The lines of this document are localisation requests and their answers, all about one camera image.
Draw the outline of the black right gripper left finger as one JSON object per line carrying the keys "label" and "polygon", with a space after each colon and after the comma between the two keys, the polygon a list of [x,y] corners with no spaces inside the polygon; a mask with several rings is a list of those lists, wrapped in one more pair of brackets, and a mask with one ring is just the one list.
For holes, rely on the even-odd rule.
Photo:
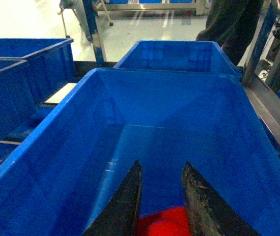
{"label": "black right gripper left finger", "polygon": [[140,219],[142,167],[136,160],[84,236],[136,236]]}

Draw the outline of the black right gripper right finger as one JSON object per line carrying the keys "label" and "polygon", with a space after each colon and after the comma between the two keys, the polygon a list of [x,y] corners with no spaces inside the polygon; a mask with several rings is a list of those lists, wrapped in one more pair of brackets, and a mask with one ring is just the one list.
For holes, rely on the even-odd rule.
{"label": "black right gripper right finger", "polygon": [[259,235],[188,161],[182,169],[181,185],[189,230],[192,235]]}

